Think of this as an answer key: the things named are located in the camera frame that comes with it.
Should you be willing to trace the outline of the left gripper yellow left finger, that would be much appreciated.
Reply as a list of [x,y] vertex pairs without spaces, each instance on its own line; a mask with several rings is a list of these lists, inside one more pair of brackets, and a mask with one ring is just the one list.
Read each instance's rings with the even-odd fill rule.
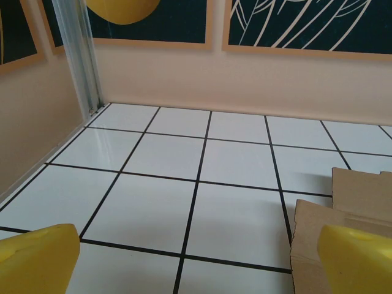
[[80,254],[73,224],[1,240],[1,293],[65,293]]

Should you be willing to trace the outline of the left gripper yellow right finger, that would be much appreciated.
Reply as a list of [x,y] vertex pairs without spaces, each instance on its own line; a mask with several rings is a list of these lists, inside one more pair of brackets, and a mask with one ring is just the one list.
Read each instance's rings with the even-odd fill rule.
[[390,238],[326,225],[317,252],[333,293],[391,293]]

